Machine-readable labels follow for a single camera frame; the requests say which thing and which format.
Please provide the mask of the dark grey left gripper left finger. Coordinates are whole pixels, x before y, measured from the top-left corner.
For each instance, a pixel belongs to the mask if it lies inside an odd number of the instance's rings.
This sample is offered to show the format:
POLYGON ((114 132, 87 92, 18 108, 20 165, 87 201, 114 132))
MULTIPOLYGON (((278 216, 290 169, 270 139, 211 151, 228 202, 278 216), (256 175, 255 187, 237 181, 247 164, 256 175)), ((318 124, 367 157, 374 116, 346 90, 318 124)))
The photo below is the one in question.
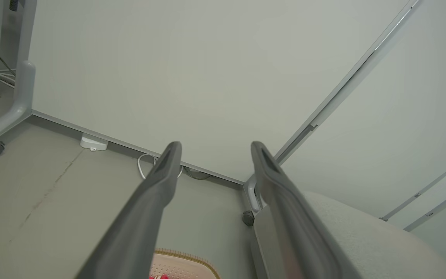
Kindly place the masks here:
POLYGON ((147 279, 163 210, 175 196, 182 146, 167 145, 88 260, 78 279, 147 279))

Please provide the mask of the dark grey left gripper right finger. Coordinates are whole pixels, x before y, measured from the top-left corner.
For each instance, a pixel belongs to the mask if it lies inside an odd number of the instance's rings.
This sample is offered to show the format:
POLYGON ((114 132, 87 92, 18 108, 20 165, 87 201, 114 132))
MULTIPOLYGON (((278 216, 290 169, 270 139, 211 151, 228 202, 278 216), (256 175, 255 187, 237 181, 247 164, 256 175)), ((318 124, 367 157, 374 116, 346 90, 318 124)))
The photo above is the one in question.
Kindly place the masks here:
POLYGON ((266 146, 251 144, 266 203, 255 217, 253 256, 267 279, 357 279, 359 273, 266 146))

